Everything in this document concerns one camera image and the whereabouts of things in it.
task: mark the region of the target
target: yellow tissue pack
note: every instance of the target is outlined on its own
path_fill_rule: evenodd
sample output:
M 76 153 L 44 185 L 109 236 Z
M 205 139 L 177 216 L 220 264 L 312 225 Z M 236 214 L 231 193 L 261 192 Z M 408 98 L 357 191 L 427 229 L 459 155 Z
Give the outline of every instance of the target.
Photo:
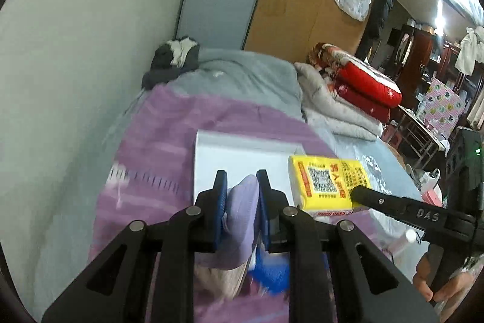
M 301 155 L 289 160 L 292 194 L 301 210 L 312 216 L 342 216 L 365 209 L 349 195 L 358 185 L 371 188 L 359 161 Z

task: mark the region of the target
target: white box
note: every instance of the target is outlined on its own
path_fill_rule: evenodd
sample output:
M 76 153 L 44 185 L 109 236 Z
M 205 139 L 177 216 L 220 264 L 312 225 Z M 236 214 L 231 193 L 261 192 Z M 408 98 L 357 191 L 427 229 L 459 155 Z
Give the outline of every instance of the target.
M 297 143 L 199 130 L 195 140 L 193 201 L 200 192 L 213 187 L 217 170 L 227 172 L 229 188 L 249 174 L 266 170 L 272 189 L 284 192 L 287 202 L 293 206 L 289 157 L 305 154 L 303 146 Z

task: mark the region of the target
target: silver bolt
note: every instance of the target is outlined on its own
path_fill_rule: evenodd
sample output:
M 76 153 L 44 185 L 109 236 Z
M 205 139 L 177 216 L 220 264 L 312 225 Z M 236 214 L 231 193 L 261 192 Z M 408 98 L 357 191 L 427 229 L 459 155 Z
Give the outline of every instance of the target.
M 287 216 L 296 216 L 298 214 L 298 209 L 296 207 L 287 206 L 287 207 L 284 207 L 282 212 L 284 213 L 284 215 L 287 215 Z
M 132 221 L 129 224 L 129 230 L 131 231 L 140 231 L 145 228 L 145 224 L 143 221 Z
M 355 225 L 353 224 L 353 222 L 347 221 L 347 220 L 341 221 L 339 226 L 344 231 L 352 231 L 355 228 Z
M 191 206 L 191 207 L 188 207 L 185 212 L 187 213 L 187 215 L 196 216 L 202 212 L 202 209 L 197 206 Z

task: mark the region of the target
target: bed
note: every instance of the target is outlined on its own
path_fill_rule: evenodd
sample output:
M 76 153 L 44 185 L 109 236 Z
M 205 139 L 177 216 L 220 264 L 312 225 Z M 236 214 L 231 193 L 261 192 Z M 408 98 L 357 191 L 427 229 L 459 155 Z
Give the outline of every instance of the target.
M 105 185 L 113 158 L 120 143 L 124 141 L 123 138 L 130 133 L 132 118 L 139 118 L 140 112 L 147 111 L 150 96 L 151 103 L 158 97 L 165 100 L 167 96 L 156 96 L 164 94 L 163 90 L 169 90 L 170 95 L 180 98 L 207 99 L 210 98 L 207 95 L 212 95 L 211 98 L 217 96 L 221 103 L 239 103 L 241 109 L 244 105 L 255 106 L 260 118 L 281 120 L 287 130 L 287 138 L 302 139 L 306 143 L 315 141 L 318 148 L 315 154 L 333 153 L 338 157 L 360 160 L 371 158 L 369 163 L 373 166 L 371 172 L 375 182 L 374 188 L 396 196 L 420 199 L 420 194 L 410 177 L 381 140 L 370 143 L 351 138 L 335 138 L 324 128 L 308 129 L 309 126 L 304 123 L 301 113 L 301 89 L 296 79 L 296 71 L 290 63 L 268 55 L 214 49 L 200 50 L 199 62 L 198 70 L 182 75 L 166 87 L 161 87 L 159 92 L 155 90 L 151 94 L 141 92 L 137 95 L 109 129 L 99 154 L 95 158 L 85 160 L 72 171 L 69 192 L 65 193 L 59 202 L 36 264 L 35 278 L 32 281 L 33 305 L 26 305 L 35 319 L 41 318 L 46 308 L 86 266 L 93 240 L 98 195 Z M 373 228 L 367 232 L 371 233 L 371 238 L 375 242 L 388 241 L 398 237 L 405 230 L 404 225 L 378 213 L 354 214 L 352 219 L 358 225 L 361 222 L 362 227 L 371 222 Z M 407 277 L 413 275 L 415 259 L 418 261 L 423 252 L 424 250 L 413 251 L 411 256 L 403 259 L 400 268 Z M 236 300 L 233 307 L 241 308 L 249 301 Z M 265 321 L 287 321 L 287 305 L 284 304 L 284 300 L 271 299 L 265 300 L 264 303 L 272 303 L 267 307 L 267 313 L 263 313 L 267 319 Z M 222 319 L 222 309 L 218 310 L 217 314 L 217 319 Z M 213 322 L 213 319 L 214 315 L 209 313 L 200 313 L 198 316 L 198 321 Z

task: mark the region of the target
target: wooden table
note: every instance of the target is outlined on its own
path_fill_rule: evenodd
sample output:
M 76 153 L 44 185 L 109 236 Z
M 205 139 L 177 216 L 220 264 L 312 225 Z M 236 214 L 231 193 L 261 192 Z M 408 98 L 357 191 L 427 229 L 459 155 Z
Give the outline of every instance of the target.
M 402 119 L 395 128 L 395 131 L 385 142 L 388 143 L 397 132 L 400 132 L 402 139 L 419 157 L 417 162 L 413 165 L 414 167 L 419 167 L 425 157 L 428 157 L 425 164 L 421 167 L 422 169 L 425 169 L 434 155 L 439 151 L 445 151 L 445 147 L 435 135 L 424 126 L 423 122 L 415 116 L 413 111 L 402 106 L 398 106 L 398 108 L 403 112 Z

